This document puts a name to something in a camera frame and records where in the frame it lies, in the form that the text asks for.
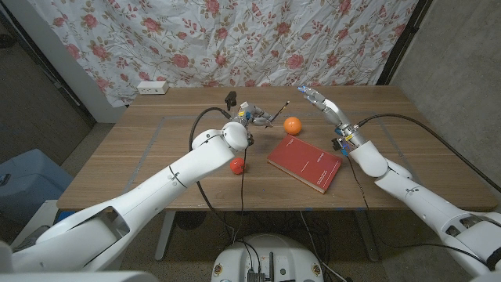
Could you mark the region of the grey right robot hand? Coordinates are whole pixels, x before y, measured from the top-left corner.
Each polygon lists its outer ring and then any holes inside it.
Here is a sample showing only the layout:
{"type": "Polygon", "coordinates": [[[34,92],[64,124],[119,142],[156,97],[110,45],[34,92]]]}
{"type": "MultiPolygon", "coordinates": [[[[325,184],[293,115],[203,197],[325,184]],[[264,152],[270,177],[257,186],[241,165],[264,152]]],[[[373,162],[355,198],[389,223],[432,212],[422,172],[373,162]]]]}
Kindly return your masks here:
{"type": "Polygon", "coordinates": [[[341,132],[342,136],[349,136],[355,132],[348,117],[334,102],[306,85],[298,86],[297,89],[311,105],[323,113],[326,121],[334,125],[341,132]]]}

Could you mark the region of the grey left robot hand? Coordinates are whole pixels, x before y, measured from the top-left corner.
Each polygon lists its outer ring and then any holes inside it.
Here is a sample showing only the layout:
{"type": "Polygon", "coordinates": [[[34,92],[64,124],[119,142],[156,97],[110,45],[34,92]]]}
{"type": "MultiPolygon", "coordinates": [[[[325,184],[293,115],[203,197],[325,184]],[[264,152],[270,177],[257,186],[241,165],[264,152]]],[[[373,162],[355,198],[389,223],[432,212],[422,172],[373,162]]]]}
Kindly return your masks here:
{"type": "Polygon", "coordinates": [[[257,107],[253,103],[243,102],[233,121],[248,125],[272,127],[272,115],[257,107]]]}

